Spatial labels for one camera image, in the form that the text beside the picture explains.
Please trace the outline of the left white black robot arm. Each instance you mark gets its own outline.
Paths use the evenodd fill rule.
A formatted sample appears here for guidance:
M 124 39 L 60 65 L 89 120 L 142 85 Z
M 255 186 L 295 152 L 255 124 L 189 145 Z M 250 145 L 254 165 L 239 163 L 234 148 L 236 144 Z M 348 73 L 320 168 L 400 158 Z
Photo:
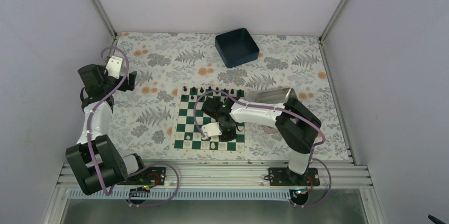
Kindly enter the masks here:
M 122 155 L 109 138 L 114 111 L 111 90 L 133 91 L 137 72 L 123 77 L 117 68 L 90 64 L 78 70 L 84 84 L 80 93 L 85 114 L 83 131 L 74 146 L 66 149 L 66 159 L 81 191 L 91 195 L 125 182 L 141 184 L 147 169 L 137 154 Z

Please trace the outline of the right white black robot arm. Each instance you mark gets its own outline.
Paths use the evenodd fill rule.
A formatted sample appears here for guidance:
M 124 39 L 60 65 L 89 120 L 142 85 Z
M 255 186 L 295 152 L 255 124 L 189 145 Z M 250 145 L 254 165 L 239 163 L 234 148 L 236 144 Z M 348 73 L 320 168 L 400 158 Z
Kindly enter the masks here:
M 233 97 L 221 102 L 208 97 L 201 110 L 215 120 L 197 126 L 203 139 L 217 136 L 220 141 L 232 141 L 237 138 L 239 123 L 275 128 L 292 150 L 286 175 L 288 181 L 300 185 L 307 179 L 315 140 L 321 134 L 321 121 L 297 99 L 267 104 Z

